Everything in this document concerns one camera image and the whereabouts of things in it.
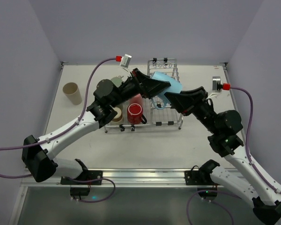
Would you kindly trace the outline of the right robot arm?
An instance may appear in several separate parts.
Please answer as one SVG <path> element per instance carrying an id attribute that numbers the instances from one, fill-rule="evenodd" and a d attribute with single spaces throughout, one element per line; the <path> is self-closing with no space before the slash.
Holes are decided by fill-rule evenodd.
<path id="1" fill-rule="evenodd" d="M 231 163 L 243 177 L 241 179 L 209 160 L 199 168 L 200 178 L 224 186 L 247 202 L 264 224 L 276 224 L 281 218 L 281 184 L 251 156 L 247 142 L 237 136 L 243 129 L 240 114 L 236 110 L 216 113 L 213 101 L 203 87 L 180 93 L 167 92 L 165 96 L 179 113 L 193 114 L 211 132 L 207 139 L 212 150 Z"/>

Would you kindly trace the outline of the tall beige cup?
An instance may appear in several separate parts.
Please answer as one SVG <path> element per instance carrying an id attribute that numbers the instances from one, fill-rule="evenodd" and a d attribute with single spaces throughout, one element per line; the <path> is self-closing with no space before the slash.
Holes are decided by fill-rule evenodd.
<path id="1" fill-rule="evenodd" d="M 73 105 L 79 105 L 82 102 L 79 87 L 74 82 L 66 83 L 63 86 L 63 93 Z"/>

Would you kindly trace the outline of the light blue mug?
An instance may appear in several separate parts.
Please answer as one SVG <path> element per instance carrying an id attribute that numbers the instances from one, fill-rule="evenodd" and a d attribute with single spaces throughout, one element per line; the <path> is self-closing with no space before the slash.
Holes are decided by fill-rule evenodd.
<path id="1" fill-rule="evenodd" d="M 166 88 L 160 94 L 157 95 L 157 97 L 161 100 L 161 102 L 156 102 L 155 100 L 151 100 L 153 106 L 156 109 L 163 110 L 166 108 L 167 105 L 171 104 L 164 94 L 166 92 L 180 93 L 182 90 L 182 84 L 179 81 L 175 80 L 174 78 L 168 76 L 167 74 L 158 71 L 154 72 L 151 78 L 154 80 L 170 83 L 170 87 Z"/>

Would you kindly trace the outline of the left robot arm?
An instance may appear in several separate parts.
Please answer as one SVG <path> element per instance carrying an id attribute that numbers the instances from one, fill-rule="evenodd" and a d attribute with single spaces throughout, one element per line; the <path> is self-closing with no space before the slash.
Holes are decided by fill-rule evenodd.
<path id="1" fill-rule="evenodd" d="M 56 156 L 81 137 L 110 123 L 117 114 L 114 108 L 119 104 L 138 94 L 152 98 L 170 86 L 170 82 L 152 79 L 137 68 L 119 87 L 109 79 L 101 80 L 94 91 L 94 102 L 84 108 L 79 117 L 50 134 L 37 139 L 30 135 L 24 139 L 24 164 L 36 182 L 52 176 L 86 180 L 90 176 L 81 160 L 58 161 Z"/>

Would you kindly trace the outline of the cream brown cup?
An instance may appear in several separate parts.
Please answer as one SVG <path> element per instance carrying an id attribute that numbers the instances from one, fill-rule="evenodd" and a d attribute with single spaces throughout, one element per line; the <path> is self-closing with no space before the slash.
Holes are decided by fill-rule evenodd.
<path id="1" fill-rule="evenodd" d="M 124 123 L 124 118 L 122 114 L 122 110 L 118 107 L 113 108 L 114 111 L 117 113 L 114 118 L 111 120 L 111 124 L 120 125 Z"/>

